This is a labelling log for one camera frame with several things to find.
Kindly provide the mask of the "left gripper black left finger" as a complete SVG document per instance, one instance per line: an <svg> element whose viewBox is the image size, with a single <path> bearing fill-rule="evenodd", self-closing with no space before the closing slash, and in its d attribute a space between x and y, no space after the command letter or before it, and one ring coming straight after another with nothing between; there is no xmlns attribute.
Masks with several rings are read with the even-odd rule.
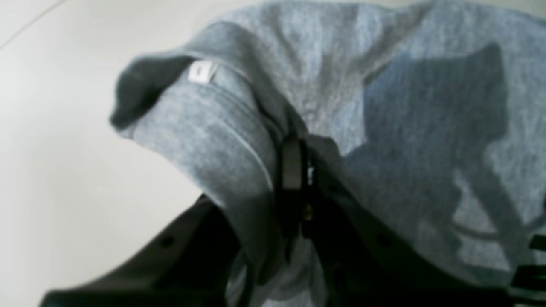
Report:
<svg viewBox="0 0 546 307"><path fill-rule="evenodd" d="M47 292L40 306L251 307L251 267L242 287L228 294L242 253L225 211L201 195L123 264L82 285Z"/></svg>

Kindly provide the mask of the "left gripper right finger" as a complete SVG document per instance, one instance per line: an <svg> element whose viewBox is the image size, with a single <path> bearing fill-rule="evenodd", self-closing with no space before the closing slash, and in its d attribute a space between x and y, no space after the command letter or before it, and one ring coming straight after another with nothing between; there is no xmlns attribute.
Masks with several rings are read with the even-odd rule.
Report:
<svg viewBox="0 0 546 307"><path fill-rule="evenodd" d="M466 283L416 253L298 136L284 139L279 170L279 227L290 241L311 241L328 307L511 307L506 291Z"/></svg>

